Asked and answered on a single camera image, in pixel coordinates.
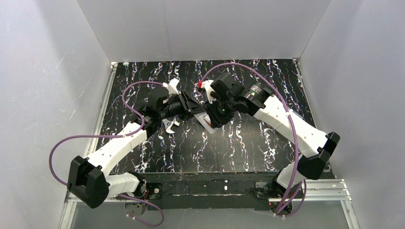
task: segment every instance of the white backdrop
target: white backdrop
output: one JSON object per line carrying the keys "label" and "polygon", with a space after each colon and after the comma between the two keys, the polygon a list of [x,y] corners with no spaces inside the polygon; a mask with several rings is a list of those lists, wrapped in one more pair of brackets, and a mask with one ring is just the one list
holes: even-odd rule
{"label": "white backdrop", "polygon": [[330,0],[78,0],[110,61],[300,57]]}
{"label": "white backdrop", "polygon": [[301,60],[315,120],[341,135],[332,170],[361,228],[404,228],[405,2],[332,0]]}
{"label": "white backdrop", "polygon": [[[1,1],[0,228],[54,229],[66,187],[48,168],[51,148],[69,135],[89,134],[109,62],[76,1]],[[61,145],[56,173],[86,140]]]}

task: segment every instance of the black marble surface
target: black marble surface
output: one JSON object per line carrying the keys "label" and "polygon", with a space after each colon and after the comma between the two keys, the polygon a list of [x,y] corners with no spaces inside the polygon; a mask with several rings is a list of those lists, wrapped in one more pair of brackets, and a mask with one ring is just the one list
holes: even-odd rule
{"label": "black marble surface", "polygon": [[[180,90],[186,90],[195,101],[203,102],[197,92],[199,79],[213,66],[232,61],[130,62],[119,63],[112,85],[101,134],[118,134],[135,117],[121,102],[122,91],[141,80],[166,82],[180,80]],[[311,111],[292,60],[236,60],[264,75],[284,96],[287,104],[305,121],[314,125]],[[210,79],[223,71],[248,84],[258,80],[248,70],[222,67]],[[129,104],[147,101],[152,84],[144,84],[128,93]],[[136,147],[113,169],[113,172],[218,172],[218,171],[277,171],[293,160],[293,144],[267,124],[246,114],[234,119],[215,134],[209,134],[197,120],[180,121],[172,135],[164,128]],[[101,139],[98,147],[109,139]],[[329,169],[323,178],[333,178]]]}

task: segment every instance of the robotic arm link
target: robotic arm link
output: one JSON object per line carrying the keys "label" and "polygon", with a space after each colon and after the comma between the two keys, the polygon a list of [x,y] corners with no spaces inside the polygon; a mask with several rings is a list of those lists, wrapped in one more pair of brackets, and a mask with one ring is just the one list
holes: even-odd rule
{"label": "robotic arm link", "polygon": [[164,119],[174,116],[181,120],[196,117],[212,134],[229,123],[235,112],[241,112],[269,124],[294,142],[288,120],[290,115],[301,152],[298,165],[293,162],[279,171],[272,181],[258,190],[258,198],[273,194],[282,196],[286,191],[289,192],[288,186],[295,166],[293,186],[307,178],[319,179],[340,140],[339,135],[334,132],[326,134],[312,127],[291,109],[286,113],[274,91],[259,82],[245,87],[229,73],[223,73],[215,80],[200,82],[199,91],[206,93],[208,99],[203,105],[193,101],[185,91],[178,91],[178,82],[173,79],[169,84],[164,83],[162,87],[158,86],[150,92],[148,103],[139,104],[136,109],[142,117],[128,123],[119,133],[124,137],[111,139],[86,158],[77,156],[73,159],[67,189],[90,208],[96,208],[107,197],[121,193],[144,195],[146,180],[141,175],[110,175],[110,172],[123,157],[159,130]]}

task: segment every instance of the black joint housing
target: black joint housing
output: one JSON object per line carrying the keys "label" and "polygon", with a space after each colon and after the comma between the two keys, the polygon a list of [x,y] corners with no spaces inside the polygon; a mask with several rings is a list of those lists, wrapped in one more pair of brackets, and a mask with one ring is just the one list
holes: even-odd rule
{"label": "black joint housing", "polygon": [[80,156],[75,157],[70,164],[67,190],[90,208],[100,206],[109,193],[104,173]]}
{"label": "black joint housing", "polygon": [[336,149],[341,137],[331,132],[327,134],[328,140],[323,147],[318,148],[318,155],[305,157],[304,155],[298,161],[297,171],[308,179],[317,180],[321,176],[325,166],[327,165],[330,156]]}

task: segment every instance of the purple wire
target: purple wire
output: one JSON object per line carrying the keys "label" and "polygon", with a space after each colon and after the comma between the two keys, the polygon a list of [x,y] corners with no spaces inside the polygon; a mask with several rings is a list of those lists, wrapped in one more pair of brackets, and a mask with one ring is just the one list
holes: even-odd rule
{"label": "purple wire", "polygon": [[[207,78],[207,76],[215,69],[222,67],[222,66],[226,66],[226,65],[234,65],[234,66],[240,66],[240,67],[244,67],[248,70],[250,70],[251,72],[253,72],[256,76],[258,76],[260,79],[262,79],[265,83],[267,83],[267,85],[276,93],[277,97],[280,99],[281,103],[283,104],[284,110],[286,112],[289,112],[288,110],[288,106],[286,101],[284,100],[283,96],[280,94],[280,92],[278,92],[278,90],[269,82],[265,79],[264,76],[262,76],[261,74],[259,74],[258,72],[256,72],[253,68],[250,68],[244,64],[241,63],[222,63],[219,65],[216,65],[214,67],[212,67],[210,70],[207,71],[207,73],[202,77],[201,82],[203,82],[205,80],[205,78]],[[294,178],[295,178],[295,174],[297,173],[297,166],[298,166],[298,154],[299,154],[299,147],[298,147],[298,139],[297,139],[297,133],[295,131],[295,126],[294,126],[294,122],[292,121],[291,115],[288,115],[288,121],[290,122],[291,125],[291,130],[292,130],[292,135],[294,138],[294,168],[291,174],[291,179],[290,182],[288,183],[288,186],[286,188],[286,192],[284,193],[283,197],[281,198],[280,203],[283,203],[287,197],[288,194],[290,193],[291,187],[292,187],[292,183],[294,182]],[[282,209],[284,209],[287,206],[287,204],[284,204],[283,206],[278,205],[278,207],[276,208],[276,213],[280,213],[282,211]]]}
{"label": "purple wire", "polygon": [[290,216],[292,216],[292,215],[294,215],[301,207],[302,207],[302,204],[304,203],[304,199],[305,199],[305,196],[307,195],[307,182],[304,180],[304,195],[302,196],[302,200],[301,200],[301,202],[299,203],[299,205],[298,205],[298,207],[293,211],[293,212],[291,212],[290,214],[288,214],[288,215],[286,215],[286,217],[290,217]]}
{"label": "purple wire", "polygon": [[[50,152],[50,154],[49,154],[49,161],[48,161],[48,162],[49,162],[49,169],[50,169],[50,171],[51,171],[51,173],[52,173],[52,176],[53,176],[57,181],[59,181],[59,183],[61,183],[61,184],[65,185],[65,186],[67,186],[67,183],[64,182],[63,180],[61,180],[61,179],[57,176],[57,174],[55,173],[55,171],[54,171],[54,169],[53,169],[53,165],[52,165],[52,157],[53,157],[53,154],[54,154],[56,148],[57,148],[60,144],[62,144],[63,142],[65,142],[65,141],[67,141],[67,140],[70,140],[70,139],[84,138],[84,137],[87,137],[87,138],[92,138],[92,137],[97,137],[97,138],[99,138],[99,137],[121,138],[121,137],[124,137],[124,136],[131,136],[131,135],[133,135],[133,134],[136,134],[139,130],[142,129],[142,127],[145,125],[145,119],[143,118],[143,116],[142,116],[138,111],[136,111],[134,108],[132,108],[130,105],[128,105],[128,103],[126,102],[126,99],[127,99],[127,98],[126,98],[126,95],[125,95],[125,94],[127,93],[127,91],[128,91],[131,87],[133,87],[133,86],[135,86],[135,85],[137,85],[137,84],[141,84],[141,83],[150,83],[150,84],[156,84],[156,85],[160,85],[160,86],[163,85],[162,83],[159,83],[159,82],[138,81],[138,82],[135,82],[135,83],[129,85],[129,86],[124,90],[124,92],[122,93],[122,102],[124,103],[124,105],[125,105],[129,110],[131,110],[132,112],[134,112],[135,114],[137,114],[137,115],[141,118],[142,123],[141,123],[140,127],[139,127],[137,130],[135,130],[135,131],[133,131],[133,132],[131,132],[131,133],[125,134],[125,135],[75,135],[75,136],[70,136],[70,137],[64,138],[64,139],[60,140],[58,143],[56,143],[56,145],[52,148],[52,150],[51,150],[51,152]],[[157,226],[159,226],[160,224],[163,223],[164,214],[163,214],[162,209],[160,209],[158,206],[156,206],[156,205],[154,205],[154,204],[152,204],[152,203],[149,203],[149,202],[147,202],[147,201],[145,201],[145,200],[142,200],[142,199],[136,199],[136,198],[132,198],[132,197],[129,197],[129,196],[126,196],[126,195],[122,195],[122,194],[119,194],[119,196],[124,197],[124,198],[127,198],[127,199],[131,199],[131,200],[136,200],[136,201],[138,201],[138,202],[142,202],[142,203],[145,203],[145,204],[148,204],[148,205],[151,205],[152,207],[156,208],[156,209],[161,213],[161,215],[162,215],[162,220],[161,220],[160,223],[158,223],[158,224],[151,224],[151,223],[146,222],[146,221],[144,221],[143,219],[137,218],[137,217],[135,217],[135,216],[131,216],[131,217],[135,217],[137,220],[139,220],[139,221],[141,221],[142,223],[144,223],[144,224],[146,224],[146,225],[148,225],[148,226],[151,226],[151,227],[157,227]]]}
{"label": "purple wire", "polygon": [[139,202],[141,202],[141,203],[144,203],[144,204],[147,204],[147,205],[151,205],[152,207],[156,208],[156,209],[160,212],[160,214],[162,215],[162,220],[161,220],[159,223],[157,223],[157,224],[152,224],[152,223],[149,223],[149,222],[147,222],[147,221],[144,221],[143,219],[140,219],[140,218],[138,218],[138,217],[136,217],[136,216],[134,216],[134,215],[128,214],[128,215],[131,216],[132,218],[135,218],[135,220],[139,220],[139,221],[141,221],[142,223],[144,223],[144,224],[146,224],[146,225],[148,225],[148,226],[150,226],[150,227],[157,227],[157,226],[159,226],[160,224],[163,223],[163,221],[164,221],[164,214],[163,214],[162,209],[160,209],[158,206],[156,206],[156,205],[154,205],[154,204],[152,204],[152,203],[150,203],[150,202],[147,202],[147,201],[145,201],[145,200],[142,200],[142,199],[137,199],[137,198],[129,197],[129,196],[122,195],[122,194],[118,194],[118,195],[119,195],[120,197],[124,197],[124,198],[131,199],[131,200],[136,200],[136,201],[139,201]]}

